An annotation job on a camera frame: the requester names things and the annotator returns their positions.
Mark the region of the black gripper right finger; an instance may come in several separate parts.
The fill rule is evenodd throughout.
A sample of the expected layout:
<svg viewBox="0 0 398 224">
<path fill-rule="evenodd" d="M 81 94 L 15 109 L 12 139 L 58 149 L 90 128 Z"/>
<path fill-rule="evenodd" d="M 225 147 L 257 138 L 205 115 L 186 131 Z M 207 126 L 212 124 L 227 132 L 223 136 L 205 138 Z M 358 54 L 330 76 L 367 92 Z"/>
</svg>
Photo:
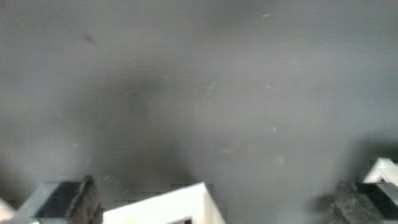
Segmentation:
<svg viewBox="0 0 398 224">
<path fill-rule="evenodd" d="M 398 163 L 379 157 L 360 182 L 335 186 L 326 224 L 398 224 Z"/>
</svg>

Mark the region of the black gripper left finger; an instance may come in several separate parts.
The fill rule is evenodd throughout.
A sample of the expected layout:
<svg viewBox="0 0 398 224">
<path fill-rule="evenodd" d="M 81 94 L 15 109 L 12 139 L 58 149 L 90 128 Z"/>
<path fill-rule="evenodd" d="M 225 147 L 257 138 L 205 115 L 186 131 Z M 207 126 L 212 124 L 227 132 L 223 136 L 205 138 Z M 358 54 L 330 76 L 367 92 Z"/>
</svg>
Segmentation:
<svg viewBox="0 0 398 224">
<path fill-rule="evenodd" d="M 102 205 L 92 176 L 38 185 L 0 224 L 102 224 Z"/>
</svg>

